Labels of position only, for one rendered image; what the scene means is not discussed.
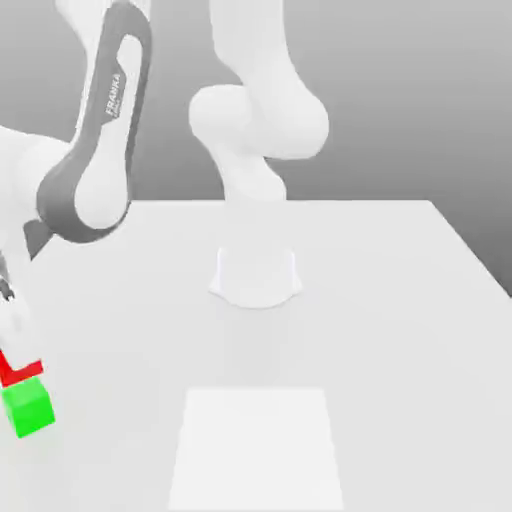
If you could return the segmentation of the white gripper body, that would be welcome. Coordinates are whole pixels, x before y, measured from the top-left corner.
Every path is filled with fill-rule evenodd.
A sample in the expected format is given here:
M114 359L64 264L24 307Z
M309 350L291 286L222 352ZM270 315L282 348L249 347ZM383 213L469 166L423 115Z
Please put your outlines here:
M30 309L22 298L0 299L0 350L13 369L41 359Z

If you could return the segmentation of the small red cube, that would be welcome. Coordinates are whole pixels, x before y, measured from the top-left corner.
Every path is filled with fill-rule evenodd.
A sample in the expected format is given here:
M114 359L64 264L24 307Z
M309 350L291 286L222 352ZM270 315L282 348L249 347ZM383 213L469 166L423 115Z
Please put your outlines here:
M0 350L0 384L3 388L15 385L19 382L38 376L44 371L42 360L26 364L19 369L13 369L4 352Z

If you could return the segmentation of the small green cube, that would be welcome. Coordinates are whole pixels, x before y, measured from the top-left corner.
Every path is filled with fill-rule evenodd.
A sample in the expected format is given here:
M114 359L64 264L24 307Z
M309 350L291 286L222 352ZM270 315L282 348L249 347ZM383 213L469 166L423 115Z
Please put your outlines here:
M1 397L9 423L19 439L55 422L50 394L39 377L3 389Z

